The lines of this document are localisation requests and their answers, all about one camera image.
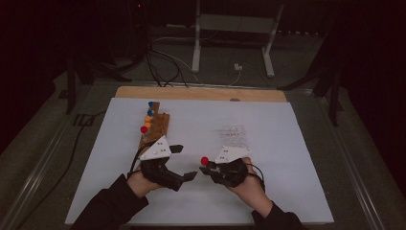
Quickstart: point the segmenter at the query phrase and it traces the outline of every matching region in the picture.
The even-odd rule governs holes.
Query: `white metal frame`
[[[280,4],[275,18],[244,17],[231,15],[214,15],[200,12],[200,0],[196,0],[195,40],[192,71],[199,72],[200,65],[200,30],[234,31],[269,34],[268,43],[262,47],[266,76],[275,77],[269,52],[279,26],[284,4]]]

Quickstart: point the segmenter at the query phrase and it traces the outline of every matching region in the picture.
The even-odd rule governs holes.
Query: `person's right hand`
[[[249,173],[257,174],[252,167],[249,157],[242,158],[242,161],[247,164]],[[268,198],[260,186],[259,180],[252,175],[247,175],[245,180],[238,186],[234,188],[227,187],[227,189],[235,193],[245,204],[255,209],[264,218],[266,218],[272,210],[273,203],[271,199]]]

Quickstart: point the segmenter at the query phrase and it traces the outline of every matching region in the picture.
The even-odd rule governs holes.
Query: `white board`
[[[333,222],[326,197],[290,103],[112,99],[78,186],[66,223],[73,223],[89,200],[129,171],[141,138],[147,103],[160,102],[170,115],[168,141],[183,145],[169,170],[198,171],[179,192],[160,189],[129,223],[138,225],[241,225],[253,223],[251,208],[198,169],[202,156],[214,160],[223,126],[245,128],[251,159],[265,179],[266,193],[302,222]]]

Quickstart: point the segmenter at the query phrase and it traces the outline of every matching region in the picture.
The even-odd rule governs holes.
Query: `person's left hand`
[[[133,173],[127,179],[127,184],[138,198],[146,196],[153,190],[162,188],[161,185],[153,183],[146,179],[141,171]]]

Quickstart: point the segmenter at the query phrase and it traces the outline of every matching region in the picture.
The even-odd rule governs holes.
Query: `hand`
[[[161,185],[150,182],[148,179],[146,179],[141,171],[133,173],[128,178],[127,184],[138,198],[146,196],[153,190],[162,188]]]
[[[247,164],[249,173],[257,174],[249,157],[242,158],[242,161]],[[268,198],[265,191],[260,186],[257,178],[247,175],[245,180],[235,188],[227,187],[231,192],[235,193],[245,204],[255,209],[261,216],[266,218],[271,212],[273,203]]]

